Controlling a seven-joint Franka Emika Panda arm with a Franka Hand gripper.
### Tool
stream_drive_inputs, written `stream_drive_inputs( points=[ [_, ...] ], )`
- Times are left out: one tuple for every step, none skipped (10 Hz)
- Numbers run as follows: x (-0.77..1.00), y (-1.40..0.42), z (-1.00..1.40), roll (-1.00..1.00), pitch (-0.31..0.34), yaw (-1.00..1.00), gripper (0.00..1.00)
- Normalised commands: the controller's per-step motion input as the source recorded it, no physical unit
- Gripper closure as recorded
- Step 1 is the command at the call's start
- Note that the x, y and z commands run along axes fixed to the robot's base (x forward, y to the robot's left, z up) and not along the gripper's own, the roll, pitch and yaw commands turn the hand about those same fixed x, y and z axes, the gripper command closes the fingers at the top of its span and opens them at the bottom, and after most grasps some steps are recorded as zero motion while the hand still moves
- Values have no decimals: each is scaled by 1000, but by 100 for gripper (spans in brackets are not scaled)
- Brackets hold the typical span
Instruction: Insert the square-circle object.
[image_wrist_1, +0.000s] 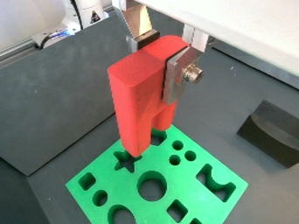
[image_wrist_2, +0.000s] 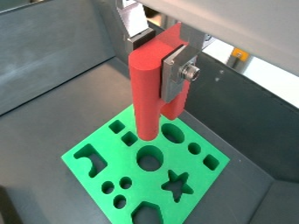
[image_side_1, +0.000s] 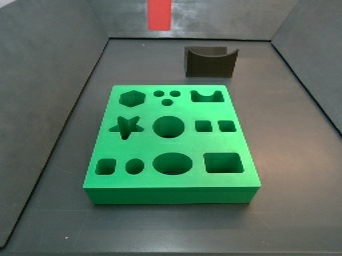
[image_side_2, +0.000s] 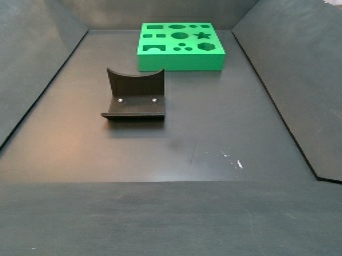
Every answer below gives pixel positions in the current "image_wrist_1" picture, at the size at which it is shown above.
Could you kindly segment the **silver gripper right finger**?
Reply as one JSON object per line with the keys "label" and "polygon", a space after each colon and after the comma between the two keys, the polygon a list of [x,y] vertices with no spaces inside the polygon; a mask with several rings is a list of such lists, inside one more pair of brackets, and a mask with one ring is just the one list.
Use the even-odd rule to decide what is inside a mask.
{"label": "silver gripper right finger", "polygon": [[189,46],[181,50],[166,64],[163,101],[171,105],[179,100],[189,82],[198,83],[203,76],[202,69],[195,65],[205,53],[210,35],[190,25],[183,27],[182,40]]}

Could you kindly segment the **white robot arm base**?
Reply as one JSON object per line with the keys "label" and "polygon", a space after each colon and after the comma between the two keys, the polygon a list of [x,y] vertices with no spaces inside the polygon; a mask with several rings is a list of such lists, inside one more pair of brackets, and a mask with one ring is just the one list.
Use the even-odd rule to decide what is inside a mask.
{"label": "white robot arm base", "polygon": [[63,6],[66,15],[61,23],[33,36],[41,49],[109,18],[102,0],[63,0]]}

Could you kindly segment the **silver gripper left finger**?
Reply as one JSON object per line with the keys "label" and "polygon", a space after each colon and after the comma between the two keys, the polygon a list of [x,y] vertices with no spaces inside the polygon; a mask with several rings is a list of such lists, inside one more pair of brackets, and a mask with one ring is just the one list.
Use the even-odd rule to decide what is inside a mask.
{"label": "silver gripper left finger", "polygon": [[130,7],[123,15],[130,30],[127,43],[134,53],[161,38],[161,32],[153,27],[147,7],[143,4]]}

